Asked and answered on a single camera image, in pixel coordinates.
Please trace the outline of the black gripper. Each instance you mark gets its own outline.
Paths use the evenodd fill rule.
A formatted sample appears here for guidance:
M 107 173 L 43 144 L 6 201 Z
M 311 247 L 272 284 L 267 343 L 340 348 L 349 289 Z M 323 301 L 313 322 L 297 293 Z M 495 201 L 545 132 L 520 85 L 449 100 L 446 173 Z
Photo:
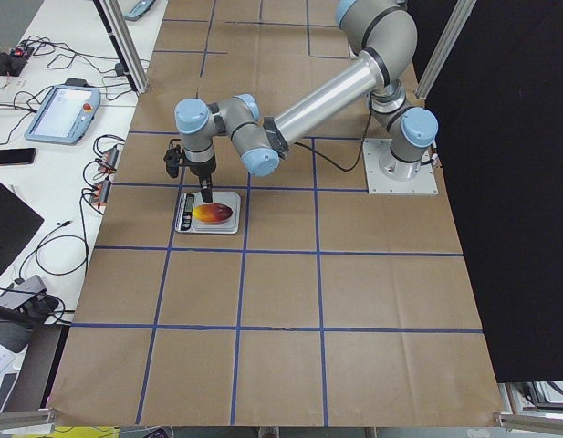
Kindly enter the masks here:
M 201 186 L 201 196 L 204 203 L 212 203 L 213 198 L 213 183 L 212 174 L 216 170 L 216 158 L 213 155 L 210 159 L 204 162 L 194 162 L 187 160 L 188 167 L 191 172 L 199 178 Z

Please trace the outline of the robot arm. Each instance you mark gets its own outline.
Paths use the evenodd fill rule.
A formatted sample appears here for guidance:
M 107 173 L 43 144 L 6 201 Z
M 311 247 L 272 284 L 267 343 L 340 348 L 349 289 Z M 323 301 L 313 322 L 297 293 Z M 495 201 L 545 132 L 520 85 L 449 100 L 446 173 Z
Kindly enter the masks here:
M 227 137 L 253 176 L 271 174 L 300 140 L 356 100 L 368 99 L 369 113 L 390 135 L 379 153 L 377 169 L 396 182 L 414 179 L 425 151 L 433 144 L 438 121 L 407 99 L 400 76 L 417 45 L 417 28 L 403 1 L 342 1 L 336 11 L 339 29 L 355 55 L 351 65 L 275 117 L 261 117 L 255 98 L 241 94 L 205 103 L 184 99 L 174 109 L 180 140 L 165 155 L 166 172 L 182 168 L 198 180 L 203 200 L 213 200 L 216 170 L 214 138 Z

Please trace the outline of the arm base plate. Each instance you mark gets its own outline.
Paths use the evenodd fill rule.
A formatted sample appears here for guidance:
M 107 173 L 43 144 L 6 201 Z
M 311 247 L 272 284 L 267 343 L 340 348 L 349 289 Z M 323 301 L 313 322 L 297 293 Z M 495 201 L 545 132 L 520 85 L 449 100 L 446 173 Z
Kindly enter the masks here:
M 371 195 L 435 196 L 439 193 L 427 151 L 418 162 L 400 162 L 391 154 L 391 139 L 367 139 L 363 143 L 363 158 Z

